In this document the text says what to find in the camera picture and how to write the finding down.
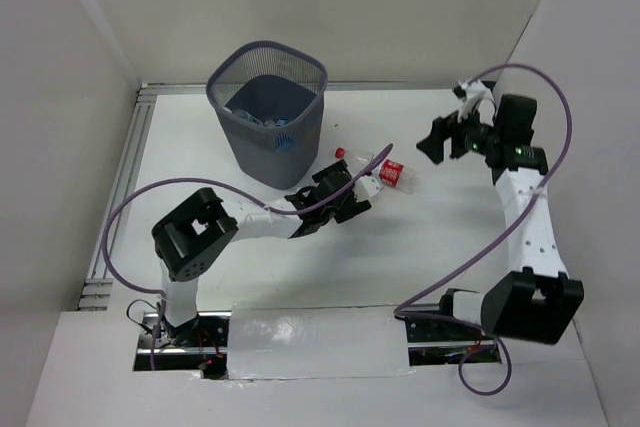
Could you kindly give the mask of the red label red cap bottle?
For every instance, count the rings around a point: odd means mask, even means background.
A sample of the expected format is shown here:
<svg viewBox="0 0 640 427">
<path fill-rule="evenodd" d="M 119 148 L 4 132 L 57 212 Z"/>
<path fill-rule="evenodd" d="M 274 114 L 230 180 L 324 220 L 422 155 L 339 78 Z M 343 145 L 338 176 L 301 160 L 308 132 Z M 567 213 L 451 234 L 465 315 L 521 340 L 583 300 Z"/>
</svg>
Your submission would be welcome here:
<svg viewBox="0 0 640 427">
<path fill-rule="evenodd" d="M 342 147 L 338 147 L 334 155 L 337 159 L 346 162 L 348 170 L 353 175 L 363 170 L 375 157 L 374 153 L 368 151 Z M 407 194 L 411 194 L 414 190 L 415 171 L 389 158 L 385 158 L 372 171 L 372 174 L 386 187 L 394 188 Z"/>
</svg>

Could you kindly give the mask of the green blue label bottle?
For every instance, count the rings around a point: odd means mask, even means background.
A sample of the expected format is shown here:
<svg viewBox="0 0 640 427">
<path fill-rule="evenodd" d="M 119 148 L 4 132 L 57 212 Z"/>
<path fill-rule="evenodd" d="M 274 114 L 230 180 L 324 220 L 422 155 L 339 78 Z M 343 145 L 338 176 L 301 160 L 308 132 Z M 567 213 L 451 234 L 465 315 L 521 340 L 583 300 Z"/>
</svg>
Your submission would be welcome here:
<svg viewBox="0 0 640 427">
<path fill-rule="evenodd" d="M 255 117 L 244 109 L 230 109 L 229 107 L 224 107 L 223 110 L 251 124 L 258 126 L 264 125 L 264 123 L 259 118 Z"/>
</svg>

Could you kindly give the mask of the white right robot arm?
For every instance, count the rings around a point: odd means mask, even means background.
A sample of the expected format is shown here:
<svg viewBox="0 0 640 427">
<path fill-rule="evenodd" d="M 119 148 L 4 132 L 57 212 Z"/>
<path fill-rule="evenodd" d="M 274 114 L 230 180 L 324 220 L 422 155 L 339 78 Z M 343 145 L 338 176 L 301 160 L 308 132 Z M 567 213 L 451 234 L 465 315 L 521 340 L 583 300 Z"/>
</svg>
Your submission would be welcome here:
<svg viewBox="0 0 640 427">
<path fill-rule="evenodd" d="M 491 123 L 479 107 L 490 92 L 467 93 L 462 106 L 432 123 L 418 149 L 432 162 L 468 152 L 481 155 L 490 168 L 501 200 L 508 236 L 505 276 L 485 293 L 449 289 L 441 297 L 436 326 L 448 339 L 460 338 L 471 323 L 486 334 L 554 345 L 584 299 L 583 284 L 570 278 L 559 254 L 543 180 L 549 172 L 545 151 L 532 145 L 535 100 L 505 95 L 494 107 Z"/>
</svg>

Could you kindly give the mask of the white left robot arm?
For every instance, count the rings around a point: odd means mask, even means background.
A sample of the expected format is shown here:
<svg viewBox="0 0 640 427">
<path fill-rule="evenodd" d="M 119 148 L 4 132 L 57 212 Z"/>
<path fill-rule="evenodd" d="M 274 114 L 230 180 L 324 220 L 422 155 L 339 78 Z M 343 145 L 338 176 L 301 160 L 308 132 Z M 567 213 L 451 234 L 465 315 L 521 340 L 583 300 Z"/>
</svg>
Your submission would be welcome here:
<svg viewBox="0 0 640 427">
<path fill-rule="evenodd" d="M 257 238 L 295 239 L 316 233 L 330 221 L 344 223 L 372 207 L 380 181 L 366 174 L 328 203 L 323 201 L 352 181 L 344 161 L 312 176 L 313 184 L 264 207 L 225 201 L 201 188 L 152 229 L 162 266 L 160 328 L 174 346 L 187 346 L 202 328 L 197 309 L 198 280 L 232 242 Z"/>
</svg>

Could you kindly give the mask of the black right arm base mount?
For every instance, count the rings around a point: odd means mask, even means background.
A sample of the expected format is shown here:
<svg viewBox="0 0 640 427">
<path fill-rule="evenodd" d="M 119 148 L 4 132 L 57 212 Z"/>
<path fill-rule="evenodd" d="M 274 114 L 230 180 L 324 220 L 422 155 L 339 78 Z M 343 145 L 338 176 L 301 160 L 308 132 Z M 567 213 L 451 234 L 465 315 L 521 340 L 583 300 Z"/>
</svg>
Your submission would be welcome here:
<svg viewBox="0 0 640 427">
<path fill-rule="evenodd" d="M 408 313 L 396 315 L 395 318 L 404 323 L 407 342 L 410 346 L 444 345 L 447 343 L 480 344 L 491 341 L 489 336 L 478 330 L 450 321 L 436 319 L 438 311 L 426 308 L 423 311 L 410 310 Z"/>
</svg>

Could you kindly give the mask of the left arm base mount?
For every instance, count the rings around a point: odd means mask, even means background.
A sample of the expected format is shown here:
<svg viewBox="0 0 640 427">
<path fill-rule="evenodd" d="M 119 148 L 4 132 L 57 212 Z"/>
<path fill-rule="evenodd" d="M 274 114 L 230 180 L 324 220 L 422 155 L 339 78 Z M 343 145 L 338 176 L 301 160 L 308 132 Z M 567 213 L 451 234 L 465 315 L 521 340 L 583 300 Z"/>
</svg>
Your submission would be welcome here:
<svg viewBox="0 0 640 427">
<path fill-rule="evenodd" d="M 170 331 L 161 324 L 157 332 L 158 306 L 149 301 L 131 301 L 125 316 L 138 328 L 134 371 L 196 371 L 207 380 L 227 378 L 230 311 L 203 311 L 186 327 Z"/>
</svg>

